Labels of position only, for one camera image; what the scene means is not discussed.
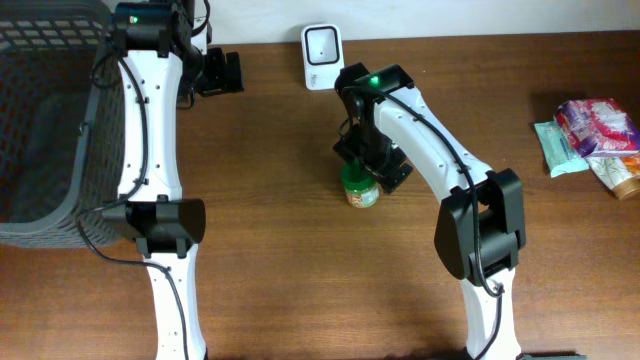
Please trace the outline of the green lidded jar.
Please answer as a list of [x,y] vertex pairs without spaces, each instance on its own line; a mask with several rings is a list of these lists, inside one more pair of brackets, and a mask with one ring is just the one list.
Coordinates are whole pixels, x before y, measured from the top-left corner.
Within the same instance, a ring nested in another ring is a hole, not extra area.
[[354,208],[373,206],[379,198],[376,181],[361,169],[358,161],[347,163],[341,170],[347,202]]

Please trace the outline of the teal wet wipes packet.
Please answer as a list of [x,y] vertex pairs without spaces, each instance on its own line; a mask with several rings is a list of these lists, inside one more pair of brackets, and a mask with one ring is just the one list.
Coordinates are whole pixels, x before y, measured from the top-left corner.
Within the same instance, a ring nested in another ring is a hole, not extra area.
[[569,144],[554,121],[535,123],[534,129],[552,178],[589,169],[588,163]]

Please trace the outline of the red purple snack packet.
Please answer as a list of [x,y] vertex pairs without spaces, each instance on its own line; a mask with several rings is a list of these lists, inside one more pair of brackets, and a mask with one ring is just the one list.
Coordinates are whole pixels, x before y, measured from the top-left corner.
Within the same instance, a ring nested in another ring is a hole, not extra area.
[[639,152],[639,129],[614,99],[566,101],[554,120],[582,158],[628,157]]

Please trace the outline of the white floral tube gold cap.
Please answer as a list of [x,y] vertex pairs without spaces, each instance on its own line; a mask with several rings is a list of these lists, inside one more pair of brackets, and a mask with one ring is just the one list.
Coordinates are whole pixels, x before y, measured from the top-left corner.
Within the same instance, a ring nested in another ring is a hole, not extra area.
[[596,177],[613,192],[618,200],[625,200],[639,192],[639,177],[634,177],[626,169],[622,158],[594,157],[586,159]]

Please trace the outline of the orange small tissue box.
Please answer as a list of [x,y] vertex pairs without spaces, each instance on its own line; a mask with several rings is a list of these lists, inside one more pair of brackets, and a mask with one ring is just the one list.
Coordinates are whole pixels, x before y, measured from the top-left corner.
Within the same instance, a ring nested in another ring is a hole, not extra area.
[[634,176],[640,176],[640,154],[631,157],[622,158],[626,169]]

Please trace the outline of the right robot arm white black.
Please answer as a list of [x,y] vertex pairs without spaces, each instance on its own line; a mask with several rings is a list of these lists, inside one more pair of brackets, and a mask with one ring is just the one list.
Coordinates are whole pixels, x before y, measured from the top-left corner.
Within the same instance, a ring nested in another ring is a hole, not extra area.
[[526,244],[522,183],[511,169],[493,170],[435,117],[399,66],[340,70],[334,89],[345,106],[335,152],[390,194],[418,172],[438,204],[434,246],[460,282],[467,359],[521,359],[512,288]]

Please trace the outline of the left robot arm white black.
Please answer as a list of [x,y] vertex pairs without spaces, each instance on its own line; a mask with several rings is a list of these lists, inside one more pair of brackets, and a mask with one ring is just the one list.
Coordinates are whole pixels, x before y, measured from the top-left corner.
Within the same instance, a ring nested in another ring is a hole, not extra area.
[[136,246],[150,279],[159,359],[205,359],[198,316],[196,259],[206,229],[203,200],[186,198],[177,164],[177,113],[197,96],[243,91],[239,55],[212,47],[211,5],[194,1],[120,2],[110,15],[99,66],[114,61],[121,86],[124,158],[115,200],[84,210],[98,214]]

